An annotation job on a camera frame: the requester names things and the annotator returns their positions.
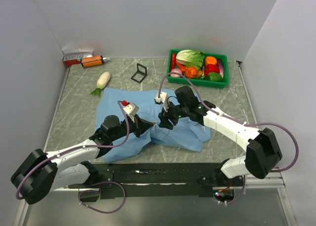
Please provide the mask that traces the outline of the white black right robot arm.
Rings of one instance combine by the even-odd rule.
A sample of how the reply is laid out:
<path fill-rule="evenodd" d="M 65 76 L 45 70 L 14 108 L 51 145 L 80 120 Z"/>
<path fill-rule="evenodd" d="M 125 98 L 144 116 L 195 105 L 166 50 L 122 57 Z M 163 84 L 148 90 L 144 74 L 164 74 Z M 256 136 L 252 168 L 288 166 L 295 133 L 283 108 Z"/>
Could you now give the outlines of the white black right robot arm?
<path fill-rule="evenodd" d="M 245 151 L 244 156 L 229 158 L 220 164 L 215 171 L 218 184 L 226 186 L 233 178 L 242 175 L 263 179 L 281 161 L 281 150 L 271 129 L 260 130 L 236 122 L 214 104 L 201 102 L 189 86 L 178 88 L 175 95 L 178 100 L 176 105 L 169 101 L 165 92 L 158 91 L 155 95 L 155 102 L 162 105 L 158 115 L 161 128 L 171 130 L 180 118 L 187 117 L 221 133 Z"/>

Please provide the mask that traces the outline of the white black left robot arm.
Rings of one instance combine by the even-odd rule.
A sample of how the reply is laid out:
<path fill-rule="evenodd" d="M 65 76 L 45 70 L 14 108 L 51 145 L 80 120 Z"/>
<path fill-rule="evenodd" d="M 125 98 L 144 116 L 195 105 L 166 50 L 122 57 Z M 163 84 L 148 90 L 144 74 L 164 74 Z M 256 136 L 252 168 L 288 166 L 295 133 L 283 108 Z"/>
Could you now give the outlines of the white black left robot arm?
<path fill-rule="evenodd" d="M 68 168 L 79 168 L 82 163 L 105 155 L 115 148 L 114 141 L 124 138 L 125 143 L 131 133 L 140 137 L 153 127 L 153 123 L 126 117 L 123 121 L 115 115 L 107 116 L 95 133 L 81 144 L 59 151 L 32 151 L 11 176 L 16 187 L 16 198 L 35 204 L 42 200 L 61 180 L 61 173 Z"/>

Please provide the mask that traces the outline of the light blue shirt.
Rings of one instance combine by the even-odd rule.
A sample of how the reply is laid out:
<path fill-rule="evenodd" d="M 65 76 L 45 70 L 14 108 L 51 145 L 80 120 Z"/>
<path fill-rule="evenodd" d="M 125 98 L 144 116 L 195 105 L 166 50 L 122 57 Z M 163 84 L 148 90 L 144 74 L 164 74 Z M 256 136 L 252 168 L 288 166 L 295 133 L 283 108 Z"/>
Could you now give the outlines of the light blue shirt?
<path fill-rule="evenodd" d="M 161 112 L 162 106 L 154 102 L 157 92 L 157 90 L 129 91 L 105 88 L 96 109 L 95 129 L 98 129 L 109 115 L 116 115 L 120 120 L 124 120 L 117 104 L 117 101 L 123 100 L 136 104 L 139 107 L 137 114 L 142 119 L 149 122 L 159 122 L 158 114 Z M 178 124 L 172 130 L 154 125 L 139 138 L 130 134 L 122 146 L 108 149 L 109 152 L 103 156 L 103 160 L 106 163 L 112 163 L 138 155 L 143 147 L 150 142 L 200 152 L 203 143 L 210 139 L 210 128 L 186 117 L 179 119 Z"/>

